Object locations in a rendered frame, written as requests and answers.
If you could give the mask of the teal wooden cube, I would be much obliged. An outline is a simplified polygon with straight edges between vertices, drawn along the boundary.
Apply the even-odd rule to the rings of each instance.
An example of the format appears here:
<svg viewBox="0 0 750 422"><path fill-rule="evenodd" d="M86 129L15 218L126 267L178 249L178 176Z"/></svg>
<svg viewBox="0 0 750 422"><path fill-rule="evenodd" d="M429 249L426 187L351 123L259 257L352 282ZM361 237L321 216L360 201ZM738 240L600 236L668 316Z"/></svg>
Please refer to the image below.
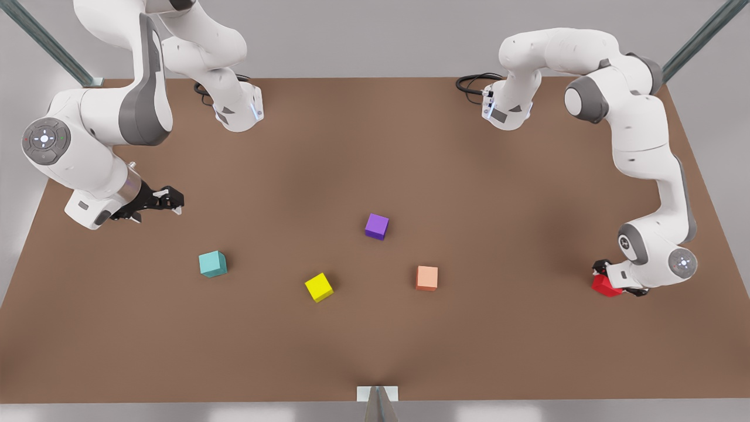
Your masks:
<svg viewBox="0 0 750 422"><path fill-rule="evenodd" d="M207 278L223 275L228 272L226 256L221 251L201 254L199 257L199 272Z"/></svg>

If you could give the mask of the yellow wooden cube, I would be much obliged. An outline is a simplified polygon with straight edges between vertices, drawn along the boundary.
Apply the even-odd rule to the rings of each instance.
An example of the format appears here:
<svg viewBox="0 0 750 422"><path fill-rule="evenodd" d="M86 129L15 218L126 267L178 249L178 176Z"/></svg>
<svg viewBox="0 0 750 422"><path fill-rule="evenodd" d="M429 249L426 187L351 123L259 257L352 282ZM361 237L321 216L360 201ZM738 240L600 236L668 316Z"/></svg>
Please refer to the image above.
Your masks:
<svg viewBox="0 0 750 422"><path fill-rule="evenodd" d="M308 281L305 281L305 287L317 304L334 293L334 288L330 285L324 273L319 273Z"/></svg>

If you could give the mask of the purple wooden cube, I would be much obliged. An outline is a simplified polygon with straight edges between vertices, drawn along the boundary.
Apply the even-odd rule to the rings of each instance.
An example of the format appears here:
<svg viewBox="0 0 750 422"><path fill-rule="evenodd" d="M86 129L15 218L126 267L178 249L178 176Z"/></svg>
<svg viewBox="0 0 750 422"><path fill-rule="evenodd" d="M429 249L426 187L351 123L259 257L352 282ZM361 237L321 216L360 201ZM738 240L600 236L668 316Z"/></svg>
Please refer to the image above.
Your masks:
<svg viewBox="0 0 750 422"><path fill-rule="evenodd" d="M371 213L365 225L365 235L378 240L384 240L389 218Z"/></svg>

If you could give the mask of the red wooden cube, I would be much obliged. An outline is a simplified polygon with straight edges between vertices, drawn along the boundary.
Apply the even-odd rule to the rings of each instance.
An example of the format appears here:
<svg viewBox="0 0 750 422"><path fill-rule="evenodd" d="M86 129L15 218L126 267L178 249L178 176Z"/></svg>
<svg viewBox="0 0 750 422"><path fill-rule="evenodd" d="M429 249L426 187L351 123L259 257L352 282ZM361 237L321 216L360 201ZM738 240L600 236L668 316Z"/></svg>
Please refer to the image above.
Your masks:
<svg viewBox="0 0 750 422"><path fill-rule="evenodd" d="M623 293L621 288L614 288L607 275L595 274L591 285L592 290L606 296L616 297Z"/></svg>

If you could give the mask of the silver frame post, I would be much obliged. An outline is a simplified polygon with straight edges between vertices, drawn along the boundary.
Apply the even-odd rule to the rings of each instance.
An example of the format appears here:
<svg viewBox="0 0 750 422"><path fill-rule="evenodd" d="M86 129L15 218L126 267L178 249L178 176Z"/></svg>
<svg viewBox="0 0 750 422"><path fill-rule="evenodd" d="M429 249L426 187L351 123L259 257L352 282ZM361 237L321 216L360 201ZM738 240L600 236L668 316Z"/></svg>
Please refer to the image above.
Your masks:
<svg viewBox="0 0 750 422"><path fill-rule="evenodd" d="M93 77L65 48L60 45L18 0L0 0L0 9L21 27L67 74L86 88L101 87L104 79Z"/></svg>
<svg viewBox="0 0 750 422"><path fill-rule="evenodd" d="M357 401L366 401L364 422L399 422L392 401L398 401L397 386L358 386Z"/></svg>
<svg viewBox="0 0 750 422"><path fill-rule="evenodd" d="M750 0L726 0L662 67L663 84L668 83L748 4Z"/></svg>

